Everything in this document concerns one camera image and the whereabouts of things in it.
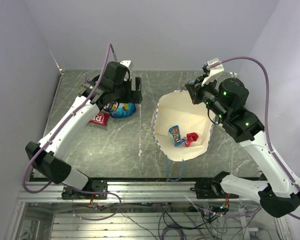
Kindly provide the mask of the blue M&M candy packet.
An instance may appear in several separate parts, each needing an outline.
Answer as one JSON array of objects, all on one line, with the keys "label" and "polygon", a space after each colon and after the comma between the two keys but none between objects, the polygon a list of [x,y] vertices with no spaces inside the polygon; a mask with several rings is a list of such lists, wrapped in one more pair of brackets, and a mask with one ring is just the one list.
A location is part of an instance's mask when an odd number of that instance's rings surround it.
[{"label": "blue M&M candy packet", "polygon": [[179,146],[180,144],[183,143],[183,139],[181,138],[181,135],[180,135],[180,128],[178,125],[172,126],[168,130],[168,132],[172,135],[175,146]]}]

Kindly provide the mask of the blue candy snack bag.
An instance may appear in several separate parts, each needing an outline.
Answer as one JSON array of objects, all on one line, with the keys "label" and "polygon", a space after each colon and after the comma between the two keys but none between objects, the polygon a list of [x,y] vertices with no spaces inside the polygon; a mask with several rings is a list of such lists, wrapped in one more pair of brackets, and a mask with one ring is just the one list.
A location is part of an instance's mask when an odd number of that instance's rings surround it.
[{"label": "blue candy snack bag", "polygon": [[113,119],[128,118],[136,112],[134,103],[113,102],[106,107],[106,111]]}]

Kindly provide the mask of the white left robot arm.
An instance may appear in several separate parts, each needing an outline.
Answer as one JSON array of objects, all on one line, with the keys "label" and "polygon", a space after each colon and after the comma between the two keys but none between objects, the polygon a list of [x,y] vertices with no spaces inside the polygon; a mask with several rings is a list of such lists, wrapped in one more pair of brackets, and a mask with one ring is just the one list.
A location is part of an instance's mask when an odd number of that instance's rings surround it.
[{"label": "white left robot arm", "polygon": [[91,195],[90,178],[63,161],[63,157],[75,136],[104,107],[112,103],[142,102],[141,78],[131,77],[132,68],[130,60],[111,61],[103,74],[85,82],[56,126],[39,142],[30,141],[26,145],[25,151],[34,169],[51,183],[73,187],[81,199]]}]

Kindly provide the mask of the pink small candy packet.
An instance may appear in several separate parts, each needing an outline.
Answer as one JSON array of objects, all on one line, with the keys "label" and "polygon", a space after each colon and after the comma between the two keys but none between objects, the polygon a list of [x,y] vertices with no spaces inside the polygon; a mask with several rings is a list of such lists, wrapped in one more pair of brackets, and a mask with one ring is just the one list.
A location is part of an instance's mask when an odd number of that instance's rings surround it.
[{"label": "pink small candy packet", "polygon": [[189,147],[193,142],[196,142],[199,135],[196,132],[191,132],[186,134],[185,146]]}]

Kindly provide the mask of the blue checkered paper bag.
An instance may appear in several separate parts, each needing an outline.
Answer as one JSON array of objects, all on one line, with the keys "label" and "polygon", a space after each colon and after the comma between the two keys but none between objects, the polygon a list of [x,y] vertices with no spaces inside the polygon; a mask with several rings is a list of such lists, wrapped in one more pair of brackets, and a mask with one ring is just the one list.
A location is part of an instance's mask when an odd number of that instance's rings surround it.
[{"label": "blue checkered paper bag", "polygon": [[[151,133],[155,144],[166,155],[166,176],[170,182],[182,179],[185,163],[207,152],[216,115],[204,103],[194,105],[186,88],[163,95],[154,110]],[[179,126],[182,144],[175,146],[169,129]],[[198,140],[186,147],[186,135],[197,133]],[[170,176],[170,161],[182,164],[178,178]]]}]

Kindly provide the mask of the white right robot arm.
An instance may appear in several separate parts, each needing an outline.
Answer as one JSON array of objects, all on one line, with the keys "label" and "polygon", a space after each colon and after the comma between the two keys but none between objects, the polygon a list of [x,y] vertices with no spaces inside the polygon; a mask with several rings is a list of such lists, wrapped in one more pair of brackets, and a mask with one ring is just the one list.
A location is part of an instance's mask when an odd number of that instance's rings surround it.
[{"label": "white right robot arm", "polygon": [[199,77],[185,84],[194,105],[205,104],[214,113],[225,132],[253,158],[265,180],[253,181],[229,172],[217,174],[211,194],[221,198],[234,194],[252,200],[271,216],[281,218],[300,206],[300,178],[294,176],[282,158],[267,142],[266,130],[259,118],[245,108],[249,91],[238,78],[202,84]]}]

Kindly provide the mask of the red REAL chips bag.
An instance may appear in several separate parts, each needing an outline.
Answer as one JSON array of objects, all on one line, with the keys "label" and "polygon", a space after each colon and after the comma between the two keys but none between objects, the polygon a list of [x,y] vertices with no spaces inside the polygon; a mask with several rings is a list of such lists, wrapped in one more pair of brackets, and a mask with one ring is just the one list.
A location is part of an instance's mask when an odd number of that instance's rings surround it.
[{"label": "red REAL chips bag", "polygon": [[101,126],[106,126],[109,117],[110,117],[110,114],[108,112],[100,111],[96,116],[92,117],[89,120],[89,122],[94,123],[94,124],[98,124],[98,125],[101,125]]}]

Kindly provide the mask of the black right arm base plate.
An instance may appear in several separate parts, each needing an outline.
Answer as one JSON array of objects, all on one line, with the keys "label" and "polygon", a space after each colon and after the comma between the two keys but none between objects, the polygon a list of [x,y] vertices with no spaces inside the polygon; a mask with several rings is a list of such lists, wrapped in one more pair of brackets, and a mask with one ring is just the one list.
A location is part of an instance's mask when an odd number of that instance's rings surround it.
[{"label": "black right arm base plate", "polygon": [[226,199],[224,192],[218,192],[217,182],[212,178],[197,178],[190,191],[195,193],[197,199]]}]

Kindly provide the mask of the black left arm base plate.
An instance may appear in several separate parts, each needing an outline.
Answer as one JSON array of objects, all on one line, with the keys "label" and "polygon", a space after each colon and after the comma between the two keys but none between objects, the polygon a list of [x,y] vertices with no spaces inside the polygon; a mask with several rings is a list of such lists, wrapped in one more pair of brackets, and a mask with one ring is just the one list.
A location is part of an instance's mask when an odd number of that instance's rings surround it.
[{"label": "black left arm base plate", "polygon": [[105,181],[90,179],[82,191],[65,185],[61,193],[61,198],[63,200],[88,200],[92,198],[92,194],[85,192],[97,192],[97,194],[94,195],[94,199],[105,200],[107,198],[107,191],[108,184]]}]

